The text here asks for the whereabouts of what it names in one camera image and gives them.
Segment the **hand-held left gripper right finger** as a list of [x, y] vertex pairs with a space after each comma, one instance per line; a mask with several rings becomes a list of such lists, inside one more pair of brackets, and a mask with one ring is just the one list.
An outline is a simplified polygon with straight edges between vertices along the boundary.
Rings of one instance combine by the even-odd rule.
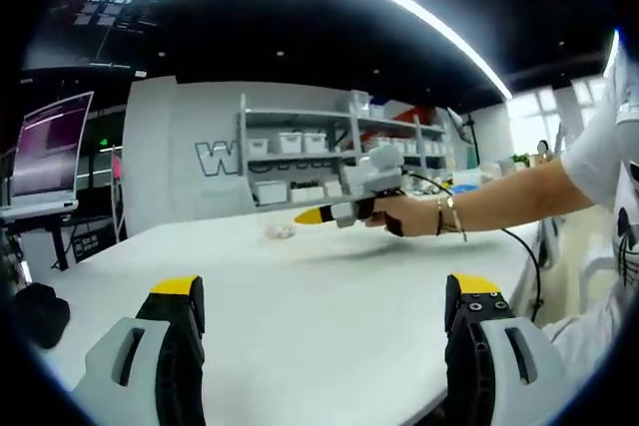
[[557, 348], [516, 316], [494, 283], [446, 281], [444, 352], [448, 425], [546, 425], [568, 396]]

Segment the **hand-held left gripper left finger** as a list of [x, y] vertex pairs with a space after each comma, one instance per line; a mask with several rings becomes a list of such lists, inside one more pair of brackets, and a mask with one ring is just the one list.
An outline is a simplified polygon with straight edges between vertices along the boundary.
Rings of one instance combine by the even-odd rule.
[[97, 425], [204, 425], [203, 279], [155, 285], [85, 356], [72, 396]]

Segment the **person's right hand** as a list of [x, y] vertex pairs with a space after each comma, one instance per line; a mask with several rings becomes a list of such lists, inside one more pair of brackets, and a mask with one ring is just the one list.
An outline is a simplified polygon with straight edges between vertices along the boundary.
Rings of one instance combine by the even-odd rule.
[[387, 217], [400, 223], [403, 237], [436, 235], [438, 225], [438, 206], [434, 201], [421, 201], [406, 196], [376, 199], [373, 214], [364, 224], [367, 227], [384, 227]]

